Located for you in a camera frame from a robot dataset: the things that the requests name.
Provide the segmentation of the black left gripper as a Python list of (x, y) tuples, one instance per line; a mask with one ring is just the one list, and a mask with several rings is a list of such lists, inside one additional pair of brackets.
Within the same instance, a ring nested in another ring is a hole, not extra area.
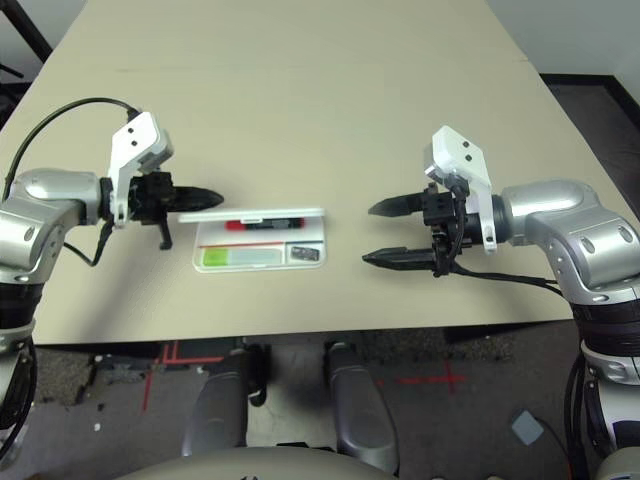
[(170, 250), (173, 242), (168, 226), (168, 206), (173, 209), (209, 209), (220, 204), (219, 193), (199, 187), (173, 187), (171, 174), (155, 171), (134, 177), (129, 189), (129, 218), (142, 225), (156, 225), (161, 233), (161, 250)]

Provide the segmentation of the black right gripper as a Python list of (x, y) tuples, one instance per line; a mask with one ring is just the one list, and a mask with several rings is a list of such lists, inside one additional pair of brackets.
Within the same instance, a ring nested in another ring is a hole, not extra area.
[(430, 182), (424, 194), (424, 199), (422, 193), (386, 198), (371, 206), (368, 214), (401, 217), (423, 210), (424, 224), (431, 229), (432, 249), (382, 248), (363, 255), (364, 262), (396, 271), (430, 270), (435, 277), (452, 271), (465, 235), (468, 183), (453, 182), (447, 192), (440, 192), (438, 184)]

